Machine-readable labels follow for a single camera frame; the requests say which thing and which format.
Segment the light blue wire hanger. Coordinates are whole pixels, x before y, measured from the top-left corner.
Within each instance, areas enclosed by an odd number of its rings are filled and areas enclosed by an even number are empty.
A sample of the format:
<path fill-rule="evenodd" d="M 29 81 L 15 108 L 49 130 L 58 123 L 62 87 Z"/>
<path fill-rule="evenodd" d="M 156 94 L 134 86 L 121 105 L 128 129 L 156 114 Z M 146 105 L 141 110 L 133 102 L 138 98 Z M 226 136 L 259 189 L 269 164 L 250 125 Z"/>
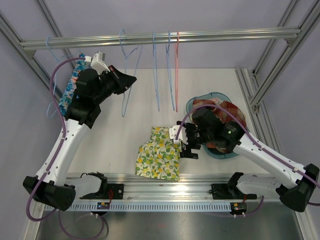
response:
<path fill-rule="evenodd" d="M 137 74 L 139 63 L 140 63 L 143 46 L 136 45 L 132 49 L 128 49 L 127 47 L 124 46 L 123 44 L 124 40 L 122 40 L 122 37 L 125 34 L 126 34 L 125 30 L 121 29 L 118 35 L 121 51 L 124 57 L 124 73 L 135 77 Z M 136 57 L 135 68 L 132 68 L 131 70 L 129 70 L 128 63 L 133 60 L 133 57 Z M 132 87 L 130 87 L 129 90 L 127 90 L 122 95 L 123 98 L 122 98 L 122 105 L 121 105 L 121 116 L 123 118 L 126 116 L 127 107 L 131 97 L 131 92 L 132 92 Z"/>
<path fill-rule="evenodd" d="M 168 31 L 168 44 L 165 45 L 166 69 L 167 69 L 167 75 L 168 75 L 168 84 L 169 84 L 171 105 L 172 105 L 172 109 L 175 110 L 175 100 L 174 100 L 174 94 L 173 94 L 172 70 L 171 70 L 171 63 L 170 63 L 170 44 L 171 44 L 171 32 Z"/>
<path fill-rule="evenodd" d="M 157 63 L 157 45 L 156 45 L 156 38 L 155 32 L 152 32 L 152 74 L 153 74 L 153 81 L 155 87 L 155 96 L 156 96 L 156 103 L 157 103 L 157 110 L 160 112 L 160 99 L 159 99 L 159 84 L 158 84 L 158 63 Z"/>

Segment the red plaid skirt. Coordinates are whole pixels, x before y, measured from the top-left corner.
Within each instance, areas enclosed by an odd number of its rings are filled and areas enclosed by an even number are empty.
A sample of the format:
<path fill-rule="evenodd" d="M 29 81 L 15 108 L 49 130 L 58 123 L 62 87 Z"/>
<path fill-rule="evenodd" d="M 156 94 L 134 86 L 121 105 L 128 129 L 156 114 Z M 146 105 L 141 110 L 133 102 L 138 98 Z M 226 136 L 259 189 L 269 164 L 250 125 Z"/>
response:
<path fill-rule="evenodd" d="M 232 114 L 237 120 L 246 128 L 247 123 L 246 123 L 246 117 L 243 114 L 243 112 L 233 103 L 227 101 L 227 100 L 221 100 L 217 97 L 210 98 L 210 99 L 201 99 L 201 98 L 196 98 L 192 101 L 192 108 L 194 109 L 195 107 L 198 107 L 200 105 L 204 104 L 212 104 L 216 106 L 220 106 L 221 108 L 225 109 L 228 111 L 230 114 Z M 214 113 L 214 115 L 220 119 L 220 121 L 223 124 L 226 124 L 230 121 L 234 121 L 232 117 L 230 117 L 227 113 L 224 111 L 215 108 L 215 107 L 209 107 L 211 111 Z M 207 143 L 206 148 L 213 154 L 215 155 L 222 155 L 222 154 L 229 154 L 230 152 L 227 151 L 225 148 L 219 148 L 213 143 Z"/>

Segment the lemon print skirt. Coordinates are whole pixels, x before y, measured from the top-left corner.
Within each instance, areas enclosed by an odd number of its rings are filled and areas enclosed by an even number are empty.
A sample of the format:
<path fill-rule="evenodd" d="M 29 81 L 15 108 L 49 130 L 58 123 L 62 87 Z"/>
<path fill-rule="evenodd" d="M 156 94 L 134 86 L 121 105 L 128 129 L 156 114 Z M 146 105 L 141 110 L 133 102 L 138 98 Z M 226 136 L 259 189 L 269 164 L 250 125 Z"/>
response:
<path fill-rule="evenodd" d="M 139 147 L 135 175 L 145 178 L 179 181 L 182 146 L 170 139 L 169 128 L 153 126 L 150 139 Z"/>

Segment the pink wire hanger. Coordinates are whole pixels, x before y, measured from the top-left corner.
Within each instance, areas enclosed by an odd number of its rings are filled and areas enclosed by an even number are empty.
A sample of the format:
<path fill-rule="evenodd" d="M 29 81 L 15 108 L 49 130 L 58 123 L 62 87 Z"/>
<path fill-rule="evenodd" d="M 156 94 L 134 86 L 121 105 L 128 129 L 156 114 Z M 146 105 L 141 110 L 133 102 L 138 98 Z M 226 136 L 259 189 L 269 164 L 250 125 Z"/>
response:
<path fill-rule="evenodd" d="M 179 110 L 179 31 L 176 33 L 176 43 L 174 46 L 174 61 L 175 61 L 175 112 Z"/>

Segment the blue floral skirt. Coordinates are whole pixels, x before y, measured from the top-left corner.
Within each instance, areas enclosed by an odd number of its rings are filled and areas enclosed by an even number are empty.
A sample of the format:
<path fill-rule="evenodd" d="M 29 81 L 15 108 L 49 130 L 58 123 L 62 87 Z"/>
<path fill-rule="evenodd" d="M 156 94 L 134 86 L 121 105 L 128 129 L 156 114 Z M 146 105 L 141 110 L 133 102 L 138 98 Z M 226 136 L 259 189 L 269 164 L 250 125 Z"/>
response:
<path fill-rule="evenodd" d="M 76 89 L 76 81 L 78 79 L 78 74 L 88 69 L 88 64 L 83 59 L 78 59 L 75 62 L 75 67 L 71 73 L 71 76 L 67 82 L 66 88 L 64 90 L 64 93 L 62 94 L 62 97 L 59 101 L 58 107 L 61 115 L 64 117 L 67 113 L 67 108 L 70 105 L 75 89 Z"/>

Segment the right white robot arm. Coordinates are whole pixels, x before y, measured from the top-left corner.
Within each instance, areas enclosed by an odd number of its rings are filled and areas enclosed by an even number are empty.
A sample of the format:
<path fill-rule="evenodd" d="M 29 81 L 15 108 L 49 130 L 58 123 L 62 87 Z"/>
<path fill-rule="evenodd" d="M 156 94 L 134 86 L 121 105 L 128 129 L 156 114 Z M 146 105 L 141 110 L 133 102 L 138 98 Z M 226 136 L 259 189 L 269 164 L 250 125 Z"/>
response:
<path fill-rule="evenodd" d="M 320 169 L 314 164 L 297 163 L 258 140 L 230 112 L 215 104 L 193 108 L 181 121 L 169 128 L 174 144 L 181 143 L 181 158 L 197 159 L 191 150 L 213 143 L 216 147 L 243 156 L 270 173 L 275 182 L 265 179 L 249 181 L 241 172 L 232 175 L 227 183 L 230 197 L 277 193 L 279 200 L 291 210 L 304 212 L 310 198 L 320 185 Z"/>

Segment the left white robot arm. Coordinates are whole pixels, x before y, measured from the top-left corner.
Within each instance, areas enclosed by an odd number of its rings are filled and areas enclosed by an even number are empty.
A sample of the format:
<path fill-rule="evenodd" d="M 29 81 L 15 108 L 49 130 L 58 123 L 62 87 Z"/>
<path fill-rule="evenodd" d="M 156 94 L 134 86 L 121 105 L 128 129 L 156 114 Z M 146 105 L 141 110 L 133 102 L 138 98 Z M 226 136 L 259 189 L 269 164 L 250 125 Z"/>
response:
<path fill-rule="evenodd" d="M 26 176 L 22 183 L 31 199 L 61 211 L 72 205 L 76 187 L 66 184 L 67 173 L 83 137 L 101 113 L 100 104 L 112 94 L 123 94 L 136 81 L 135 76 L 112 65 L 104 71 L 88 68 L 79 72 L 50 155 L 35 176 Z"/>

